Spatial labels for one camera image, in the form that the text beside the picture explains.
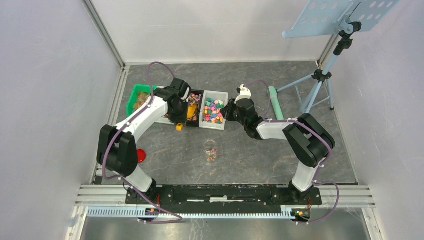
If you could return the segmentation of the red jar lid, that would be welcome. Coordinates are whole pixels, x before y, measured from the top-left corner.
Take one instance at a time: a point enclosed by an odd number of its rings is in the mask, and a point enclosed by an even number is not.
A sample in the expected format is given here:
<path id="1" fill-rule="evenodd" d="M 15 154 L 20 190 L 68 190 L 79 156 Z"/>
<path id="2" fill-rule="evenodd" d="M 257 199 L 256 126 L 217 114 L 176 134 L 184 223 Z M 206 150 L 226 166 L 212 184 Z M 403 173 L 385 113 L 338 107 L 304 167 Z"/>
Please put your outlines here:
<path id="1" fill-rule="evenodd" d="M 137 158 L 138 158 L 138 163 L 142 163 L 145 161 L 147 154 L 143 149 L 137 149 Z"/>

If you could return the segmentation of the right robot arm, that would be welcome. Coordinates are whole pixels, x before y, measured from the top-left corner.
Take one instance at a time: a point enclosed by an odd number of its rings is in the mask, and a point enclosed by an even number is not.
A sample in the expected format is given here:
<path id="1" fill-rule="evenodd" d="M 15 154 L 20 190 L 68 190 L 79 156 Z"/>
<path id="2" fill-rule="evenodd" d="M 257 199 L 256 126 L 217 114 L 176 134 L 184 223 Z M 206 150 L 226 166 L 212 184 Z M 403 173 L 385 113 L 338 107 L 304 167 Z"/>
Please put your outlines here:
<path id="1" fill-rule="evenodd" d="M 236 101 L 232 98 L 221 113 L 227 121 L 241 124 L 252 139 L 275 139 L 289 143 L 299 163 L 289 182 L 288 196 L 295 204 L 306 201 L 320 164 L 331 156 L 336 145 L 328 131 L 309 113 L 295 119 L 264 119 L 258 115 L 251 99 Z"/>

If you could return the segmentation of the aluminium frame post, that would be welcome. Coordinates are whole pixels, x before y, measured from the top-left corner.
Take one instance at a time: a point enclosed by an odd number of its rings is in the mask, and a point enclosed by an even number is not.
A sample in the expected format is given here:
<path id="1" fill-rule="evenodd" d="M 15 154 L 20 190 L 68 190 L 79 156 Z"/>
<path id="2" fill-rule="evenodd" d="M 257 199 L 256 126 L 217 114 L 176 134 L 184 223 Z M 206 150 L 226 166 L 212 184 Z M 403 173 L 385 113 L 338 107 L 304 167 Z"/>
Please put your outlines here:
<path id="1" fill-rule="evenodd" d="M 109 48 L 113 58 L 115 59 L 116 63 L 124 69 L 126 67 L 126 63 L 123 60 L 121 54 L 118 51 L 118 48 L 116 47 L 111 35 L 109 34 L 106 25 L 104 24 L 99 12 L 97 11 L 94 2 L 92 0 L 82 0 L 82 3 L 84 4 L 88 14 L 90 15 L 92 21 L 94 22 L 97 30 L 99 31 L 101 37 L 105 41 L 107 47 Z"/>

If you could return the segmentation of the green candy bin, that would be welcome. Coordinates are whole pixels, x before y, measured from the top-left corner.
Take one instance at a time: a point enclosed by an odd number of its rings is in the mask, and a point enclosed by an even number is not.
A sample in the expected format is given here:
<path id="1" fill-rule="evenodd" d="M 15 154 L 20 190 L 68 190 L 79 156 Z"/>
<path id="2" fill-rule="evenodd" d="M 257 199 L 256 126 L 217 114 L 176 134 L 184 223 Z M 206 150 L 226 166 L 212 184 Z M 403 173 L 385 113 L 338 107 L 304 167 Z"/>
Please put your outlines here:
<path id="1" fill-rule="evenodd" d="M 135 84 L 126 104 L 126 116 L 132 115 L 147 101 L 150 95 L 151 89 L 149 85 Z"/>

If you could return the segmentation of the clear plastic jar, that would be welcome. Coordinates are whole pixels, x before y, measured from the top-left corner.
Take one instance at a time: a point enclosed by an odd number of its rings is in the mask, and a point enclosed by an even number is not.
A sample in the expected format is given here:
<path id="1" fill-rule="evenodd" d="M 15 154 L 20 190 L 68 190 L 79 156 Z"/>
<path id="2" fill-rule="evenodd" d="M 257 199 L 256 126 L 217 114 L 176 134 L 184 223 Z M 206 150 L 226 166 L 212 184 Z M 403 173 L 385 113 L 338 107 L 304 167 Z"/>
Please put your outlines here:
<path id="1" fill-rule="evenodd" d="M 203 145 L 203 151 L 207 155 L 207 162 L 213 163 L 218 157 L 218 144 L 214 140 L 207 140 Z"/>

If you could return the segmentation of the orange plastic scoop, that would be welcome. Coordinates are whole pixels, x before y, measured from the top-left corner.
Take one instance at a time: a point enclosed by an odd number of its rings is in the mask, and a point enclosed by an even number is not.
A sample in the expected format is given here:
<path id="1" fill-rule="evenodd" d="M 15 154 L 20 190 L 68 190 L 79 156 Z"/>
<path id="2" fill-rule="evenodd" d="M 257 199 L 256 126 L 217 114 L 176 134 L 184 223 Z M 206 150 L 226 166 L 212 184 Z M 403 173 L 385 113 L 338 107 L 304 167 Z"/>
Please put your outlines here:
<path id="1" fill-rule="evenodd" d="M 176 125 L 177 131 L 182 131 L 184 127 L 199 127 L 199 104 L 198 103 L 190 103 L 187 111 L 187 122 L 186 123 L 178 123 Z"/>

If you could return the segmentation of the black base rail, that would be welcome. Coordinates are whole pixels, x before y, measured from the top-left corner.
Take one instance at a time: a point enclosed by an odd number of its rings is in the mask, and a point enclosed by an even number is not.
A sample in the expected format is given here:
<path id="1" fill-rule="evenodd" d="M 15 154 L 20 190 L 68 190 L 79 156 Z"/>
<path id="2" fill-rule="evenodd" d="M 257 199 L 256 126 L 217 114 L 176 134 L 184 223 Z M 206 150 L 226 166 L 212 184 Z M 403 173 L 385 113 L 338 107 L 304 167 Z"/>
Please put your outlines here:
<path id="1" fill-rule="evenodd" d="M 183 214 L 277 214 L 282 206 L 320 206 L 320 190 L 299 192 L 277 184 L 158 185 L 146 197 L 162 212 Z"/>

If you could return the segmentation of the blue music stand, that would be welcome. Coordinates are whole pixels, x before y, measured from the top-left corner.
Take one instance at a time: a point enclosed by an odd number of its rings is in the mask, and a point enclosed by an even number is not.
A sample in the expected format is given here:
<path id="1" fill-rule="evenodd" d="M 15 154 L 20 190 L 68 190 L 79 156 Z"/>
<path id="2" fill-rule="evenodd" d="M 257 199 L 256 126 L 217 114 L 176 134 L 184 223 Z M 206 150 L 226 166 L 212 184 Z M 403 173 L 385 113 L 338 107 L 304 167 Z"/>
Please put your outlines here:
<path id="1" fill-rule="evenodd" d="M 330 110 L 334 110 L 331 68 L 343 51 L 353 44 L 355 33 L 370 32 L 399 3 L 397 0 L 310 0 L 294 26 L 282 33 L 285 39 L 330 36 L 313 73 L 277 89 L 283 90 L 315 80 L 306 99 L 300 99 L 300 112 L 308 113 L 318 105 L 319 91 L 326 86 Z"/>

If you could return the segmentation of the white star candy bin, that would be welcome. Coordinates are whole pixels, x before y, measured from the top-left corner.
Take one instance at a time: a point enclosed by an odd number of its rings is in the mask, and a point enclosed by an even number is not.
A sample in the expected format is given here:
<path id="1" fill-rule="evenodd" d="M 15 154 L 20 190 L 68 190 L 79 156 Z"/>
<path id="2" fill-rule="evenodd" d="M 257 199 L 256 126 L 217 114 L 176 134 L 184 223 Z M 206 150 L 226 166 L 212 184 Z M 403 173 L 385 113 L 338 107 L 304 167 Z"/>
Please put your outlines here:
<path id="1" fill-rule="evenodd" d="M 229 102 L 227 92 L 205 90 L 199 110 L 199 127 L 203 129 L 225 129 L 226 120 L 221 110 Z"/>

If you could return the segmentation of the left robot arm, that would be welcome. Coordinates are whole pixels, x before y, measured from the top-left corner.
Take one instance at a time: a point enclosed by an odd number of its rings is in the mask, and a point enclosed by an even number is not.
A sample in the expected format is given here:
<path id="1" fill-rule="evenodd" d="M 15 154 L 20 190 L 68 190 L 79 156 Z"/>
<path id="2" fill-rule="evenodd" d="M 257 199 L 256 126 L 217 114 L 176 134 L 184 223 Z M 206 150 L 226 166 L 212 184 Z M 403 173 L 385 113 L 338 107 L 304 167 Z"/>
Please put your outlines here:
<path id="1" fill-rule="evenodd" d="M 155 89 L 153 96 L 125 120 L 115 126 L 106 124 L 100 130 L 97 163 L 137 189 L 137 196 L 145 204 L 156 200 L 156 182 L 139 166 L 137 142 L 163 116 L 182 128 L 188 120 L 191 91 L 187 82 L 174 78 L 170 86 Z"/>

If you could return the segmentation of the black swirl lollipop bin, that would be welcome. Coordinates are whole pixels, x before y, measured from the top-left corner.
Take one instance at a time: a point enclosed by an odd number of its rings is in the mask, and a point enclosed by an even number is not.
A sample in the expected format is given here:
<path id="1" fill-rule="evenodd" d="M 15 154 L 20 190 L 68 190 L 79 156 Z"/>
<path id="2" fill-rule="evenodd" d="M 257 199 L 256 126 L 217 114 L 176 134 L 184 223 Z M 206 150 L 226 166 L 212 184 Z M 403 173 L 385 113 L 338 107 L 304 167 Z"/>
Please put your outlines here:
<path id="1" fill-rule="evenodd" d="M 188 127 L 199 127 L 200 125 L 200 109 L 204 97 L 203 90 L 193 90 L 188 96 L 188 112 L 187 123 Z"/>

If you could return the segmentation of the white lollipop bin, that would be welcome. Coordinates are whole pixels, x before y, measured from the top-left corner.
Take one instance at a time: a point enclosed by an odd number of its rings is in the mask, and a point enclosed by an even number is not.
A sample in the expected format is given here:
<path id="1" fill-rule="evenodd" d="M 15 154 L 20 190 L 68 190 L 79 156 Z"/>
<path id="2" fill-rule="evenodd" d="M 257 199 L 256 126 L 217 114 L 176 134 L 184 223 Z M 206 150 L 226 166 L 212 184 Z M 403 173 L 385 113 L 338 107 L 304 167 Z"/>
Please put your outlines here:
<path id="1" fill-rule="evenodd" d="M 158 123 L 158 124 L 167 124 L 167 125 L 172 125 L 173 124 L 169 120 L 169 115 L 168 114 L 165 114 L 164 116 L 162 116 L 161 118 L 159 118 L 158 120 L 156 120 L 155 123 Z"/>

